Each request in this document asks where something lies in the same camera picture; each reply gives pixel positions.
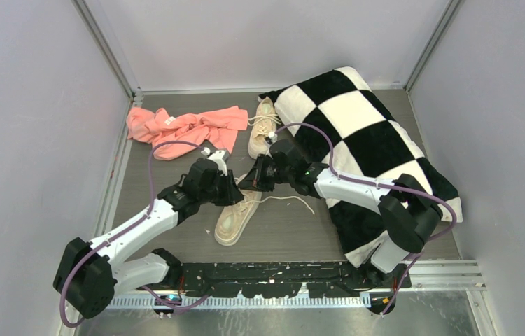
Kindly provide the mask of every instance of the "beige sneaker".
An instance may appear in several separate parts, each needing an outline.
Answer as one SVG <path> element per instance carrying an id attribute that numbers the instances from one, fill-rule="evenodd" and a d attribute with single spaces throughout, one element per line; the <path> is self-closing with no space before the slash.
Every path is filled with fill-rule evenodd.
<path id="1" fill-rule="evenodd" d="M 245 176 L 245 174 L 240 176 L 238 181 Z M 244 195 L 244 200 L 223 208 L 217 220 L 217 225 L 215 225 L 215 240 L 224 246 L 236 244 L 246 224 L 256 212 L 258 202 L 247 202 L 252 200 L 260 201 L 260 198 L 263 196 L 263 193 L 260 191 L 240 190 L 240 192 Z"/>
<path id="2" fill-rule="evenodd" d="M 277 124 L 281 121 L 269 97 L 260 102 L 256 108 L 256 116 L 248 120 L 251 120 L 248 124 L 253 126 L 250 140 L 248 140 L 248 154 L 251 158 L 256 159 L 258 154 L 267 153 L 269 148 L 265 137 L 269 132 L 276 131 Z"/>

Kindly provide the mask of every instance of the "pink towel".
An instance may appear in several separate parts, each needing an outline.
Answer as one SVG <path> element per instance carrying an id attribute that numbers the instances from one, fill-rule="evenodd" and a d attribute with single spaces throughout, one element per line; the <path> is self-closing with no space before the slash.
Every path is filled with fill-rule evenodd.
<path id="1" fill-rule="evenodd" d="M 232 106 L 200 114 L 183 114 L 170 117 L 164 108 L 155 114 L 139 107 L 131 108 L 127 117 L 128 139 L 135 139 L 156 146 L 168 140 L 184 140 L 200 145 L 209 140 L 217 149 L 230 153 L 236 143 L 238 131 L 248 127 L 248 111 Z M 155 151 L 154 157 L 172 160 L 195 149 L 189 145 L 172 144 Z"/>

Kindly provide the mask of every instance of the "shoelace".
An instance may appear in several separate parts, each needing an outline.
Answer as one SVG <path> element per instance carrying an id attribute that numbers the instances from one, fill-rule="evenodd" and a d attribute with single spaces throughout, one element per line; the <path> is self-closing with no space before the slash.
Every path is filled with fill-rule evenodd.
<path id="1" fill-rule="evenodd" d="M 277 113 L 255 115 L 254 117 L 248 119 L 248 125 L 255 127 L 253 132 L 256 132 L 257 135 L 268 135 L 270 132 L 270 129 L 267 129 L 266 125 L 260 124 L 260 122 L 263 120 L 270 120 L 271 123 L 275 124 L 281 123 L 281 119 L 279 119 L 279 115 Z"/>
<path id="2" fill-rule="evenodd" d="M 249 203 L 263 203 L 263 202 L 266 202 L 268 199 L 274 199 L 274 200 L 288 200 L 290 198 L 294 198 L 296 200 L 299 200 L 301 203 L 304 203 L 306 204 L 306 207 L 308 207 L 308 209 L 310 210 L 310 212 L 312 212 L 313 215 L 316 215 L 316 213 L 314 212 L 314 210 L 310 207 L 310 205 L 304 201 L 302 198 L 298 197 L 298 196 L 285 196 L 285 197 L 277 197 L 277 196 L 267 196 L 265 197 L 263 200 L 256 200 L 256 199 L 251 199 L 250 201 L 245 201 L 245 202 L 240 202 L 238 204 L 236 204 L 239 208 L 239 211 L 243 211 L 246 209 L 247 205 Z"/>

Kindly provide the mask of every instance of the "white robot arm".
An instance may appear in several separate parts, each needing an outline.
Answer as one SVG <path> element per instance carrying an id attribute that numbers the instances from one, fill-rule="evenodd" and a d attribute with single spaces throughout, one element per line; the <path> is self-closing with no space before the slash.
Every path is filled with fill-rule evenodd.
<path id="1" fill-rule="evenodd" d="M 107 242 L 78 272 L 66 299 L 87 319 L 98 315 L 115 296 L 147 284 L 178 283 L 181 263 L 172 254 L 158 249 L 138 260 L 125 262 L 154 237 L 196 214 L 201 204 L 233 205 L 243 200 L 238 188 L 273 191 L 276 183 L 289 183 L 298 193 L 317 198 L 333 198 L 350 202 L 381 214 L 389 239 L 378 246 L 366 263 L 376 273 L 388 274 L 409 253 L 419 253 L 442 217 L 437 204 L 428 199 L 407 195 L 378 184 L 405 186 L 423 190 L 417 180 L 402 175 L 396 180 L 375 179 L 339 173 L 335 175 L 326 164 L 307 162 L 287 140 L 271 145 L 270 155 L 259 155 L 253 168 L 236 186 L 231 170 L 225 166 L 227 152 L 218 150 L 207 159 L 196 161 L 186 177 L 165 188 L 154 200 L 153 210 L 140 225 L 116 241 L 110 237 L 127 230 L 146 215 L 148 207 L 126 223 L 89 242 L 75 238 L 65 248 L 53 286 L 61 292 L 64 280 L 75 264 L 86 256 L 92 246 Z M 367 182 L 346 181 L 343 176 Z"/>

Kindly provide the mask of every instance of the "black and white pillow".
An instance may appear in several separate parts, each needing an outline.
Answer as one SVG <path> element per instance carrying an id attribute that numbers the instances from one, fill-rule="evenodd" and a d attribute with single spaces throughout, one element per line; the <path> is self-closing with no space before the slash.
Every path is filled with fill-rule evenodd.
<path id="1" fill-rule="evenodd" d="M 384 179 L 413 175 L 428 193 L 450 204 L 462 221 L 458 190 L 425 158 L 355 69 L 338 68 L 259 99 L 266 97 L 283 123 L 309 123 L 330 137 L 337 170 Z M 318 132 L 308 127 L 289 130 L 310 160 L 328 163 L 329 146 Z M 326 203 L 345 256 L 359 267 L 388 237 L 381 216 L 336 199 Z M 440 208 L 443 220 L 450 221 L 448 210 Z"/>

